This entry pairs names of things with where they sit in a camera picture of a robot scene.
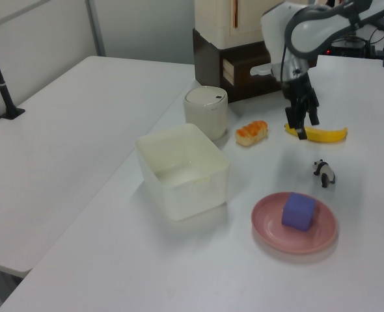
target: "banana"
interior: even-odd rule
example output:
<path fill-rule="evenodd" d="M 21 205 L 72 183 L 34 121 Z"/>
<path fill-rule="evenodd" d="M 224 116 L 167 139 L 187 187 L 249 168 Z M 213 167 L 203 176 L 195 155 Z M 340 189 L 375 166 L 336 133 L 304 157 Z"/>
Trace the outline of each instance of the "banana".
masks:
<path fill-rule="evenodd" d="M 287 133 L 297 136 L 295 129 L 290 129 L 289 124 L 284 125 Z M 332 143 L 344 140 L 347 136 L 347 127 L 341 130 L 321 130 L 317 128 L 305 127 L 308 140 L 321 143 Z"/>

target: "panda figurine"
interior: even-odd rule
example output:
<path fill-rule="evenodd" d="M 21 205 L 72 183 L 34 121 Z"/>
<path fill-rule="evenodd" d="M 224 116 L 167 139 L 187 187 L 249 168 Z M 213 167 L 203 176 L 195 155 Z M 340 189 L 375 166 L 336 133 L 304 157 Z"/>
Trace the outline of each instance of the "panda figurine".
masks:
<path fill-rule="evenodd" d="M 335 184 L 335 174 L 325 161 L 320 159 L 314 162 L 314 168 L 314 175 L 321 176 L 322 187 L 328 187 L 330 183 Z"/>

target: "white wall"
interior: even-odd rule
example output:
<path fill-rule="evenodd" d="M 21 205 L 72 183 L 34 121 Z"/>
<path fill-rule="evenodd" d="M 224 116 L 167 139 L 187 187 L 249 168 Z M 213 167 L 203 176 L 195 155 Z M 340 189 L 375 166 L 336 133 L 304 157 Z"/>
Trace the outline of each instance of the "white wall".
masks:
<path fill-rule="evenodd" d="M 105 55 L 193 64 L 193 0 L 90 0 Z"/>
<path fill-rule="evenodd" d="M 16 106 L 96 54 L 85 0 L 50 0 L 0 25 L 0 68 Z"/>

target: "white cylinder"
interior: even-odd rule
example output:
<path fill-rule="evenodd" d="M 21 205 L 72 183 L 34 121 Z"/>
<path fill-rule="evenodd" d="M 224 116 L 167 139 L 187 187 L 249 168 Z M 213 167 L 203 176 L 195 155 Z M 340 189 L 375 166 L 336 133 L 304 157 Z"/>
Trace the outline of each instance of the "white cylinder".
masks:
<path fill-rule="evenodd" d="M 196 125 L 210 140 L 221 138 L 226 130 L 228 95 L 214 86 L 200 86 L 184 99 L 185 120 Z"/>

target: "purple sponge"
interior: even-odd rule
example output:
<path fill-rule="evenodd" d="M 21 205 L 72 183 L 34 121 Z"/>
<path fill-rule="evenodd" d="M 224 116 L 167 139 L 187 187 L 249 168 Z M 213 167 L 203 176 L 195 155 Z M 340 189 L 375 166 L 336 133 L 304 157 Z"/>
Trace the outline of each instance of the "purple sponge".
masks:
<path fill-rule="evenodd" d="M 308 231 L 314 216 L 315 204 L 316 201 L 312 198 L 290 193 L 283 207 L 282 224 L 300 231 Z"/>

